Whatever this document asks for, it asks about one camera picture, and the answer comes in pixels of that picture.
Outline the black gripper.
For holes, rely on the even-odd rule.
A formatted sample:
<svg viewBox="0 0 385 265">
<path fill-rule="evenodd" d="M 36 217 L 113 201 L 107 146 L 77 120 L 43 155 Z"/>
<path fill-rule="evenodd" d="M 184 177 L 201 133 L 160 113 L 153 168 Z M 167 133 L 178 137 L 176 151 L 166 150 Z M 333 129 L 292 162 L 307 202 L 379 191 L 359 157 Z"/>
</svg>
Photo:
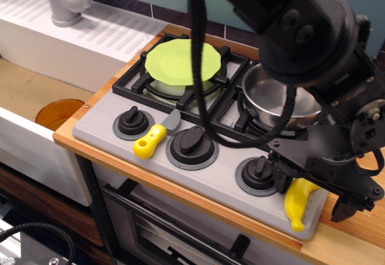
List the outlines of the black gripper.
<svg viewBox="0 0 385 265">
<path fill-rule="evenodd" d="M 359 171 L 355 157 L 333 160 L 309 157 L 307 141 L 276 138 L 268 155 L 277 191 L 284 194 L 295 178 L 304 178 L 338 196 L 332 222 L 343 222 L 357 211 L 371 211 L 380 199 L 380 185 Z"/>
</svg>

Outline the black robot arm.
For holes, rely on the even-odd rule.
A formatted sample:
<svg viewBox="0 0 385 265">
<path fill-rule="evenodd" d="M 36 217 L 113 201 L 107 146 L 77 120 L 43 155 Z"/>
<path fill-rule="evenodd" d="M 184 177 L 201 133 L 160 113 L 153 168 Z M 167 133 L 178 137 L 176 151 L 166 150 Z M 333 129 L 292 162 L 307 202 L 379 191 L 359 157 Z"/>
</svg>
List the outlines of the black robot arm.
<svg viewBox="0 0 385 265">
<path fill-rule="evenodd" d="M 372 210 L 384 190 L 357 158 L 384 147 L 384 74 L 365 52 L 370 23 L 346 0 L 228 0 L 259 37 L 268 76 L 302 87 L 340 126 L 337 158 L 310 157 L 307 142 L 273 139 L 270 159 L 280 192 L 305 178 L 336 194 L 332 221 Z"/>
</svg>

